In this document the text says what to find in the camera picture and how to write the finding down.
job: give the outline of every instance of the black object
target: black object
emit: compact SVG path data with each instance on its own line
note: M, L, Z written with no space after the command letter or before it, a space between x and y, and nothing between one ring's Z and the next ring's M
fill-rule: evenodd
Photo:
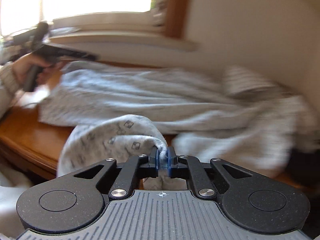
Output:
M310 214L302 228L302 231L312 239L320 235L320 197L310 198Z
M46 61L53 65L58 61L59 57L69 56L74 58L81 58L86 60L97 60L97 55L85 51L76 50L64 45L53 43L42 43L44 36L48 33L49 27L46 22L39 22L37 28L32 33L33 41L31 44L31 51L43 57ZM33 92L37 86L36 78L39 73L43 71L40 66L32 66L28 72L26 81L23 85L25 92Z
M303 153L297 149L291 152L286 172L301 185L312 187L320 184L320 150Z
M170 147L170 177L189 190L135 190L140 179L157 177L158 160L154 147L149 156L103 160L30 188L17 202L28 229L19 239L308 239L300 229L309 201L294 187Z

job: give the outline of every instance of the metal screw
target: metal screw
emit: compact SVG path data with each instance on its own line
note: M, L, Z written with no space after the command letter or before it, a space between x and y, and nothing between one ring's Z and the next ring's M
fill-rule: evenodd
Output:
M111 191L111 195L114 197L123 197L126 194L127 194L127 192L121 188L118 188L118 189Z
M215 192L213 189L203 188L203 189L199 190L199 194L204 197L211 197L215 194Z

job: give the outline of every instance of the fabric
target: fabric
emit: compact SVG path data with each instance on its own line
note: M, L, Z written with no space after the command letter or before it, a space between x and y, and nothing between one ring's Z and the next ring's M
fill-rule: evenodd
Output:
M62 176L106 158L118 163L140 154L149 155L153 146L159 149L160 157L167 151L167 143L146 117L124 115L99 125L78 125L68 138L61 153L57 176ZM174 180L180 189L186 188L183 180ZM170 189L171 183L163 177L145 179L145 189Z
M0 68L0 118L19 89L11 65L10 62ZM31 186L25 175L0 163L0 233L18 237L24 231L16 212L16 203L19 196Z
M9 62L0 67L0 118L7 111L15 92L19 89L19 85L11 70L12 63Z
M141 115L160 133L179 134L173 141L177 155L201 162L219 157L269 177L283 171L297 142L305 151L318 147L308 140L315 138L317 121L302 96L239 66L226 68L221 84L179 69L83 61L63 71L61 84L41 104L41 122L100 127L122 115ZM136 135L145 134L143 129ZM76 155L67 146L64 152ZM88 150L86 155L90 164L108 154Z

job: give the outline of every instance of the round circular pad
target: round circular pad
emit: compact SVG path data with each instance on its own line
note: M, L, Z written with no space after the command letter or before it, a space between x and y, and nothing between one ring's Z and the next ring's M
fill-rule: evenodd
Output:
M39 200L39 204L48 211L59 212L67 210L75 205L77 197L70 191L53 190L45 193Z
M250 203L263 211L277 211L287 203L284 195L273 190L258 190L249 197Z

